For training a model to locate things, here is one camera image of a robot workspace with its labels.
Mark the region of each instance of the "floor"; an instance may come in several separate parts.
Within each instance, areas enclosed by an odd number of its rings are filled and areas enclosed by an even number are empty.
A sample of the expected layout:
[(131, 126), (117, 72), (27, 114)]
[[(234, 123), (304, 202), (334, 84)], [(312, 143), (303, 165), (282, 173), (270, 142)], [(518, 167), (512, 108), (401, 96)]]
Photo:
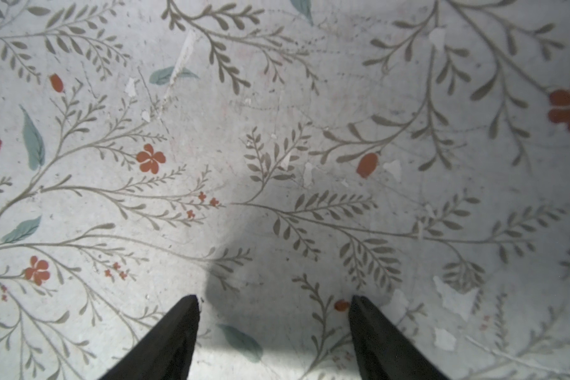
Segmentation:
[(182, 296), (190, 379), (570, 378), (570, 0), (0, 0), (0, 379)]

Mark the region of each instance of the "teal leaf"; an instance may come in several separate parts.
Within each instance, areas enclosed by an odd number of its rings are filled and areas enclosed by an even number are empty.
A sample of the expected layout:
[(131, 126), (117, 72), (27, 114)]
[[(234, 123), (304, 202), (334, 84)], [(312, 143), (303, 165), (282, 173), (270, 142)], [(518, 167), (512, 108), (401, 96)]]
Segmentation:
[(31, 170), (36, 170), (44, 165), (44, 142), (27, 111), (21, 105), (19, 107), (23, 111), (23, 142), (27, 148), (28, 164)]
[(8, 234), (4, 235), (2, 238), (2, 242), (5, 244), (16, 243), (20, 240), (23, 240), (29, 237), (32, 233), (36, 232), (38, 229), (38, 225), (40, 225), (40, 217), (36, 219), (30, 219), (19, 223), (19, 225), (9, 232)]
[(264, 350), (254, 338), (232, 326), (218, 325), (218, 327), (222, 329), (232, 348), (243, 354), (252, 363), (260, 361)]
[(291, 4), (308, 19), (312, 26), (311, 0), (289, 0)]
[[(171, 73), (173, 73), (174, 66), (165, 67), (164, 69), (157, 70), (150, 75), (149, 82), (153, 85), (166, 85), (169, 83), (169, 79), (171, 79)], [(191, 72), (190, 70), (184, 68), (179, 74), (177, 74), (180, 78), (198, 78), (198, 75)]]

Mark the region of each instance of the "peeling paint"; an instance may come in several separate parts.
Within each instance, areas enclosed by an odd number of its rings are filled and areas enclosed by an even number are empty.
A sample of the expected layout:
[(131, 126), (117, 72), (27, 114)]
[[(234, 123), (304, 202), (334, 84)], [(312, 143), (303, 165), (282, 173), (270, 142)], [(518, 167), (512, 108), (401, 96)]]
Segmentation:
[(146, 110), (142, 111), (142, 119), (146, 122), (146, 123), (150, 123), (150, 113)]
[(401, 289), (395, 289), (391, 301), (380, 307), (380, 311), (386, 316), (386, 318), (388, 318), (389, 321), (392, 323), (398, 323), (405, 313), (407, 313), (407, 309), (409, 307), (410, 302), (405, 298), (405, 294)]
[(433, 277), (435, 288), (441, 294), (442, 306), (449, 311), (459, 314), (465, 321), (469, 320), (473, 302), (479, 292), (479, 288), (468, 291), (465, 294), (460, 294), (451, 286), (444, 283), (438, 276)]
[(428, 40), (431, 41), (435, 50), (439, 53), (445, 51), (446, 46), (446, 28), (434, 28), (431, 33), (428, 34)]
[(135, 90), (135, 85), (137, 83), (138, 79), (135, 78), (130, 78), (129, 77), (129, 81), (127, 82), (126, 87), (124, 88), (125, 93), (130, 97), (130, 98), (134, 98), (137, 96), (137, 91)]
[(444, 328), (435, 328), (435, 347), (445, 351), (456, 350), (456, 337)]
[(304, 164), (304, 174), (302, 174), (302, 186), (308, 187), (312, 185), (312, 165), (310, 162)]
[(384, 170), (391, 173), (397, 182), (401, 183), (401, 162), (399, 162), (399, 160), (385, 162), (382, 167)]

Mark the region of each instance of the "white paint chip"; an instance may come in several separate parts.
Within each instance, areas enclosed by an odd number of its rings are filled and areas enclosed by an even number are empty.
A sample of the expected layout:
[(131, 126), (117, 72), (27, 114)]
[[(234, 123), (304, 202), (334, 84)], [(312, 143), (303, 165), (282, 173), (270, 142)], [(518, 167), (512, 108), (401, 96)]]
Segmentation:
[(137, 80), (135, 78), (129, 77), (129, 81), (127, 82), (127, 85), (124, 88), (124, 91), (127, 93), (127, 95), (129, 95), (130, 98), (134, 98), (137, 96), (137, 91), (135, 91), (136, 83)]
[(444, 328), (435, 328), (435, 347), (445, 351), (456, 349), (456, 337)]
[(451, 286), (441, 281), (438, 276), (433, 277), (435, 282), (435, 289), (441, 294), (442, 306), (449, 311), (459, 314), (465, 321), (469, 320), (471, 310), (473, 309), (473, 302), (479, 292), (479, 288), (468, 291), (465, 294), (460, 294)]
[(291, 152), (289, 152), (287, 154), (287, 156), (283, 157), (283, 160), (281, 161), (281, 168), (283, 168), (283, 170), (287, 170), (288, 166), (289, 166), (289, 160), (291, 159)]
[(146, 110), (142, 111), (142, 119), (146, 122), (146, 123), (150, 123), (150, 113)]
[(409, 307), (410, 302), (405, 298), (405, 294), (403, 294), (401, 289), (396, 289), (395, 292), (393, 292), (391, 301), (380, 307), (380, 311), (391, 323), (398, 323), (405, 313), (407, 313)]
[(442, 53), (446, 46), (446, 28), (434, 28), (428, 34), (428, 40), (438, 52)]
[(384, 170), (391, 173), (391, 175), (398, 183), (401, 183), (401, 162), (399, 162), (399, 160), (395, 160), (393, 162), (385, 162), (382, 167)]
[(418, 220), (416, 221), (416, 225), (418, 226), (418, 240), (422, 241), (422, 238), (424, 237), (424, 224)]
[(196, 42), (196, 32), (193, 28), (188, 28), (188, 34), (186, 34), (185, 40), (183, 40), (182, 50), (179, 51), (179, 56), (175, 61), (173, 72), (171, 72), (171, 78), (169, 79), (169, 86), (175, 83), (175, 79), (178, 74), (184, 69), (184, 65), (192, 57), (192, 52), (194, 51), (194, 43)]
[(424, 209), (427, 211), (429, 218), (437, 219), (437, 216), (435, 215), (435, 211), (433, 211), (433, 207), (431, 207), (430, 204), (428, 204), (428, 203), (425, 204)]
[(302, 186), (304, 187), (312, 185), (312, 168), (314, 166), (310, 162), (304, 164), (304, 174), (302, 174)]

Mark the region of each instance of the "scratch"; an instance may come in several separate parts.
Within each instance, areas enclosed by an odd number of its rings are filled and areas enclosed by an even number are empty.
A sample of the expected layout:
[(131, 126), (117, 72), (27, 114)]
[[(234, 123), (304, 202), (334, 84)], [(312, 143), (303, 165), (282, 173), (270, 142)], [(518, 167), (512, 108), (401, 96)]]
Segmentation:
[(171, 134), (171, 132), (169, 132), (169, 128), (162, 119), (163, 112), (167, 107), (167, 101), (171, 97), (171, 91), (173, 90), (173, 86), (175, 85), (175, 80), (177, 80), (177, 75), (179, 74), (180, 71), (182, 71), (183, 65), (185, 65), (185, 63), (188, 62), (188, 60), (190, 60), (190, 57), (192, 57), (192, 52), (194, 50), (195, 42), (196, 42), (196, 32), (194, 31), (194, 29), (189, 29), (188, 34), (186, 35), (186, 39), (183, 41), (182, 50), (180, 50), (179, 56), (175, 61), (173, 72), (171, 72), (171, 78), (169, 78), (169, 86), (167, 87), (167, 91), (165, 91), (165, 96), (163, 96), (163, 101), (161, 102), (160, 105), (158, 119), (160, 123), (165, 127), (168, 134)]
[(95, 99), (97, 99), (99, 97), (99, 95), (95, 95), (95, 92), (93, 91), (93, 87), (91, 86), (91, 81), (89, 80), (89, 76), (87, 75), (87, 71), (84, 69), (84, 67), (83, 67), (83, 71), (84, 71), (84, 77), (87, 79), (87, 83), (89, 84), (89, 88), (91, 90), (91, 95), (93, 95), (93, 97)]

